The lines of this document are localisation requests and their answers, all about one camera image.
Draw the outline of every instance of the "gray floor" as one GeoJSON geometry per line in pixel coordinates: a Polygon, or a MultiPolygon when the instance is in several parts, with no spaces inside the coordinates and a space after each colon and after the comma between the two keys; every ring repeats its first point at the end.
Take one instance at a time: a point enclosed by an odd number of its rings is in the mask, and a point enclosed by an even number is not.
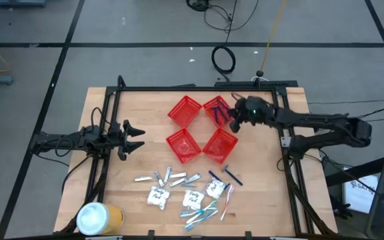
{"type": "MultiPolygon", "coordinates": [[[[232,0],[213,2],[227,9],[233,6],[232,0]]],[[[372,2],[384,26],[384,0],[372,2]]],[[[0,9],[0,43],[64,42],[77,3],[49,0],[46,8],[0,9]]],[[[246,20],[253,6],[254,1],[239,0],[235,21],[246,20]]],[[[280,1],[260,1],[256,15],[244,28],[232,32],[230,41],[267,41],[279,6],[280,1]]],[[[224,27],[216,13],[210,12],[208,18],[224,27]]],[[[222,42],[225,37],[224,32],[206,26],[203,14],[188,9],[184,1],[86,0],[73,42],[222,42]]],[[[382,43],[364,0],[288,1],[274,41],[382,43]]],[[[237,57],[232,80],[250,80],[261,64],[264,49],[231,49],[237,57]]],[[[212,86],[220,75],[212,67],[211,51],[211,47],[70,48],[43,131],[75,131],[87,88],[114,85],[118,74],[129,86],[212,86]]],[[[15,78],[11,86],[0,85],[0,220],[60,52],[59,48],[0,48],[15,78]]],[[[216,57],[220,66],[230,64],[223,53],[216,57]]],[[[316,104],[384,99],[384,48],[271,48],[265,77],[298,80],[313,113],[356,116],[384,107],[384,102],[316,104]]],[[[380,118],[384,112],[368,119],[380,118]]],[[[327,153],[349,165],[384,156],[384,121],[372,125],[369,147],[330,147],[327,153]]],[[[66,156],[62,161],[68,163],[69,159],[66,156]]],[[[33,158],[6,237],[52,232],[66,173],[67,168],[60,164],[33,158]]]]}

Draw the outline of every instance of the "desk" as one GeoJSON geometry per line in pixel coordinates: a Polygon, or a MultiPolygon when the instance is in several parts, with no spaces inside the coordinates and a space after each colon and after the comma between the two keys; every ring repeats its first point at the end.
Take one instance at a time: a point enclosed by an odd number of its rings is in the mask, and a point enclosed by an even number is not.
{"type": "MultiPolygon", "coordinates": [[[[105,88],[89,88],[79,127],[91,124],[91,111],[94,107],[102,107],[104,93],[105,88]]],[[[245,97],[259,96],[272,102],[272,96],[268,92],[238,93],[245,97]]],[[[292,110],[309,112],[302,88],[287,88],[287,93],[292,110]]],[[[277,130],[264,125],[252,127],[250,124],[243,124],[235,135],[239,139],[238,144],[225,164],[228,164],[231,172],[244,183],[244,186],[240,187],[226,173],[221,172],[224,165],[214,163],[203,153],[188,164],[182,165],[168,146],[165,138],[180,130],[180,127],[168,118],[167,114],[184,95],[192,97],[200,104],[221,95],[230,106],[235,104],[230,92],[226,91],[126,91],[121,94],[117,120],[122,123],[122,120],[128,119],[133,127],[145,130],[146,134],[131,141],[144,141],[146,144],[129,155],[126,161],[120,161],[116,151],[111,154],[104,203],[120,207],[125,212],[125,224],[119,234],[147,235],[148,230],[155,230],[156,235],[244,236],[245,231],[251,231],[256,237],[294,236],[285,174],[276,168],[276,163],[281,158],[277,130]],[[164,176],[167,166],[172,166],[172,172],[185,171],[188,176],[201,173],[203,178],[198,180],[197,189],[204,189],[204,184],[209,178],[208,170],[212,170],[222,181],[235,184],[236,188],[223,222],[217,214],[193,230],[184,232],[186,219],[181,219],[179,214],[183,208],[181,202],[185,188],[180,186],[168,187],[171,194],[164,211],[148,205],[147,196],[151,186],[157,184],[156,181],[136,183],[133,179],[152,175],[154,171],[164,176]]],[[[98,123],[99,118],[100,116],[95,114],[94,122],[98,123]]],[[[216,131],[216,126],[204,110],[201,110],[187,129],[200,148],[204,148],[216,131]]],[[[302,135],[313,134],[312,129],[300,127],[295,128],[295,132],[302,135]]],[[[314,149],[308,154],[318,156],[314,149]]],[[[74,152],[70,169],[84,157],[85,153],[74,152]]],[[[55,231],[66,226],[84,201],[90,167],[91,160],[76,170],[66,182],[55,231]]],[[[302,160],[302,168],[310,204],[328,227],[337,231],[321,164],[315,159],[305,157],[302,160]]],[[[206,206],[212,200],[206,197],[203,205],[206,206]]],[[[224,202],[225,198],[220,198],[218,208],[222,209],[224,202]]],[[[302,232],[305,232],[304,221],[301,226],[302,232]]]]}

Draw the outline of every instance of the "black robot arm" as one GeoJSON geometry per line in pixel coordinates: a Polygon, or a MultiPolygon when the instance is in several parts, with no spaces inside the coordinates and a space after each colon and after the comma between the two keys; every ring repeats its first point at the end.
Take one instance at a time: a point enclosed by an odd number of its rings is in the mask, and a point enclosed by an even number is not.
{"type": "Polygon", "coordinates": [[[296,113],[290,109],[276,107],[260,97],[239,97],[233,93],[237,100],[234,109],[229,115],[234,118],[230,127],[234,133],[238,132],[240,124],[250,122],[265,124],[277,129],[290,127],[311,127],[315,130],[327,129],[328,133],[304,137],[295,135],[283,137],[283,147],[288,147],[293,158],[302,159],[310,148],[322,148],[332,145],[346,144],[351,147],[366,147],[371,142],[371,125],[348,114],[308,114],[296,113]]]}
{"type": "Polygon", "coordinates": [[[120,160],[126,160],[126,153],[130,154],[145,142],[129,142],[128,136],[138,136],[145,132],[140,129],[133,128],[128,120],[124,120],[124,131],[117,129],[109,129],[108,134],[100,133],[100,128],[96,125],[83,127],[80,131],[68,135],[47,134],[40,132],[34,136],[31,145],[29,146],[34,154],[48,152],[54,150],[82,150],[88,155],[105,154],[106,149],[118,148],[118,156],[120,160]]]}

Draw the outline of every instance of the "red basket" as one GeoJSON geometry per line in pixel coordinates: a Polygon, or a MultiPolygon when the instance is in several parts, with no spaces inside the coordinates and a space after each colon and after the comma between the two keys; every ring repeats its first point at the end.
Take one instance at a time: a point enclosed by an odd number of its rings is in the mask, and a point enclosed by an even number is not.
{"type": "Polygon", "coordinates": [[[199,113],[201,104],[189,96],[184,96],[180,102],[168,113],[168,116],[174,120],[180,127],[186,128],[192,119],[199,113]]]}
{"type": "Polygon", "coordinates": [[[237,142],[238,138],[218,129],[204,147],[203,152],[215,162],[222,164],[237,142]]]}
{"type": "Polygon", "coordinates": [[[223,128],[228,122],[230,122],[229,114],[227,113],[229,106],[221,96],[217,96],[208,103],[204,104],[204,109],[216,126],[223,128]]]}
{"type": "Polygon", "coordinates": [[[197,142],[186,129],[168,137],[167,142],[181,163],[187,163],[201,152],[197,142]]]}

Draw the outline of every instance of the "plastic bag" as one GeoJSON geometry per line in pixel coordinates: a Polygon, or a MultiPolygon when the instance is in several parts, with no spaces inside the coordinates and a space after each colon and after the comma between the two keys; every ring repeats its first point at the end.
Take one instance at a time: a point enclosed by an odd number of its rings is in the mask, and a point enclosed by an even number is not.
{"type": "Polygon", "coordinates": [[[183,198],[183,206],[192,210],[199,210],[201,209],[201,202],[204,197],[205,195],[198,191],[187,189],[185,197],[183,198]]]}
{"type": "Polygon", "coordinates": [[[210,178],[210,181],[207,182],[206,192],[208,196],[218,199],[225,190],[225,184],[222,181],[217,180],[216,178],[210,178]]]}
{"type": "Polygon", "coordinates": [[[152,187],[149,196],[147,197],[147,204],[156,205],[161,210],[164,210],[165,203],[167,202],[170,192],[160,189],[158,187],[152,187]]]}

